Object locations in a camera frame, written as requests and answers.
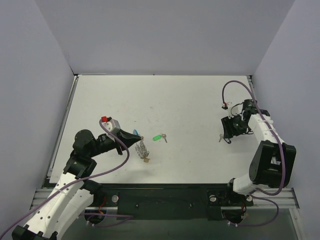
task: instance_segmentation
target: gray wall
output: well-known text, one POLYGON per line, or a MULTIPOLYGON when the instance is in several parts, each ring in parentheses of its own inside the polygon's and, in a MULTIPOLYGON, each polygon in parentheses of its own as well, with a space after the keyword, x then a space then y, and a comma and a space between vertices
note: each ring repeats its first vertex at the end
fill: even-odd
POLYGON ((44 180, 73 74, 33 0, 0 1, 0 33, 2 232, 44 180))
POLYGON ((291 177, 310 239, 319 239, 320 1, 296 0, 253 84, 281 137, 297 148, 291 177))
POLYGON ((36 0, 76 74, 253 74, 294 0, 36 0))

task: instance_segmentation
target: purple cable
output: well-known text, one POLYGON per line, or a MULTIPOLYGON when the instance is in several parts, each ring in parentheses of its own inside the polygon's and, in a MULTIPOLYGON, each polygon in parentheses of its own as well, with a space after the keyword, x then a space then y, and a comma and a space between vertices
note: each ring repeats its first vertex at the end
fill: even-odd
MULTIPOLYGON (((60 188, 60 191, 70 187, 73 184, 76 184, 78 182, 84 181, 84 180, 88 180, 88 179, 93 179, 96 177, 100 177, 109 173, 114 172, 115 170, 118 170, 119 168, 121 168, 123 165, 125 165, 130 157, 130 152, 128 147, 113 133, 111 133, 110 131, 108 131, 102 124, 102 120, 100 119, 99 121, 99 125, 100 127, 107 133, 109 134, 111 137, 113 137, 118 143, 120 143, 122 145, 122 147, 126 150, 127 156, 125 158, 125 160, 123 161, 123 163, 121 163, 119 166, 116 166, 115 168, 102 172, 102 173, 98 173, 96 175, 92 175, 92 176, 87 176, 84 178, 79 178, 78 180, 72 181, 68 184, 66 184, 65 186, 60 188)), ((15 221, 14 223, 12 223, 6 230, 4 230, 4 232, 0 235, 0 240, 7 234, 7 232, 10 231, 10 229, 12 229, 15 225, 17 225, 20 221, 22 221, 23 219, 25 219, 26 217, 28 217, 29 215, 31 215, 32 213, 34 213, 35 211, 37 211, 39 208, 41 208, 43 205, 45 205, 47 202, 49 202, 51 199, 53 199, 55 196, 57 196, 60 191, 56 191, 54 194, 52 194, 51 196, 49 196, 46 200, 44 200, 39 206, 35 207, 34 209, 30 210, 29 212, 27 212, 25 215, 23 215, 21 218, 19 218, 17 221, 15 221)))
POLYGON ((124 220, 115 222, 115 223, 111 223, 111 224, 106 224, 106 225, 96 225, 94 224, 94 227, 97 228, 108 228, 108 227, 113 227, 116 225, 120 225, 125 223, 126 221, 129 221, 131 219, 134 218, 134 216, 131 215, 117 215, 117 214, 101 214, 101 213, 81 213, 80 216, 90 216, 87 221, 89 221, 90 218, 92 218, 93 216, 105 216, 105 217, 111 217, 111 218, 126 218, 124 220))
POLYGON ((275 202, 275 201, 272 201, 270 199, 267 199, 267 198, 264 198, 264 197, 257 197, 257 196, 253 196, 253 195, 250 195, 252 198, 254 199, 260 199, 260 200, 265 200, 265 201, 268 201, 270 203, 273 203, 275 206, 276 206, 276 213, 274 215, 274 217, 268 221, 265 221, 263 223, 258 223, 258 224, 238 224, 237 226, 238 227, 262 227, 262 226, 265 226, 265 225, 268 225, 270 223, 272 223, 274 220, 276 220, 276 218, 278 217, 279 215, 279 205, 275 202))
POLYGON ((280 157, 281 157, 281 166, 282 166, 282 176, 281 176, 281 182, 280 182, 280 186, 279 186, 279 189, 276 191, 276 192, 266 192, 264 190, 262 190, 261 188, 256 188, 256 190, 260 191, 261 193, 264 193, 266 195, 269 195, 269 196, 275 196, 275 195, 278 195, 282 189, 284 188, 284 185, 285 185, 285 179, 286 179, 286 164, 285 164, 285 154, 284 154, 284 150, 282 148, 282 144, 281 144, 281 141, 279 139, 279 137, 276 135, 276 133, 272 130, 272 127, 271 125, 269 124, 269 122, 266 121, 265 117, 263 116, 262 112, 260 111, 259 107, 258 107, 258 103, 257 103, 257 100, 254 96, 254 94, 250 91, 250 89, 242 82, 240 81, 237 81, 237 80, 231 80, 231 81, 228 81, 222 88, 222 102, 223 104, 226 104, 225 102, 225 88, 228 84, 230 83, 237 83, 237 84, 241 84, 243 87, 245 87, 245 89, 249 92, 252 100, 253 100, 253 103, 254 103, 254 106, 256 107, 260 117, 262 120, 264 120, 265 124, 267 125, 267 127, 269 128, 270 132, 272 133, 272 135, 274 136, 274 138, 276 139, 278 145, 279 145, 279 151, 280 151, 280 157))

